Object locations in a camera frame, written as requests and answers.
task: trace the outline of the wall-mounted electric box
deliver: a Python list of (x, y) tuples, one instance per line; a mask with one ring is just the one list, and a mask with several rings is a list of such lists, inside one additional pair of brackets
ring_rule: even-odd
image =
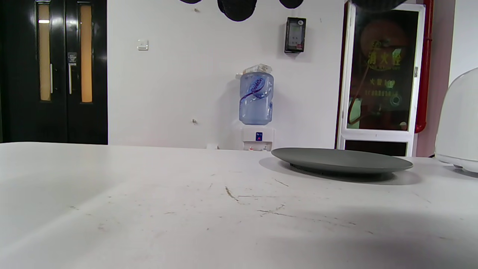
[(285, 53), (304, 52), (305, 46), (305, 19), (287, 18), (285, 27)]

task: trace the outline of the water bottle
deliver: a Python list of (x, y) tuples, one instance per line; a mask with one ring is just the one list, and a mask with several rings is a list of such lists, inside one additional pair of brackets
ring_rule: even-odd
[(266, 125), (272, 121), (274, 77), (253, 72), (240, 78), (239, 120), (247, 125)]

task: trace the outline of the white appliance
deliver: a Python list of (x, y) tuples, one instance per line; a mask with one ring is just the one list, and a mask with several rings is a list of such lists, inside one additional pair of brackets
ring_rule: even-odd
[(242, 127), (242, 142), (244, 150), (271, 151), (275, 130), (260, 125)]
[(478, 173), (478, 68), (456, 78), (446, 92), (435, 158)]

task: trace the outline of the glass door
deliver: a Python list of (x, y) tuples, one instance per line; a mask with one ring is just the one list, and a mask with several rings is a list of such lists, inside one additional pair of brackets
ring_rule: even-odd
[(339, 148), (378, 152), (390, 145), (394, 155), (402, 152), (405, 143), (405, 155), (411, 155), (424, 11), (418, 4), (403, 4), (385, 13), (349, 5)]

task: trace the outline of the display screen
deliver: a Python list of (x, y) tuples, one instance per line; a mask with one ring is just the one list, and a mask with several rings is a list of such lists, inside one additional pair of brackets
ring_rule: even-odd
[(288, 45), (297, 47), (297, 44), (302, 43), (302, 27), (298, 24), (291, 23), (289, 25), (289, 42)]

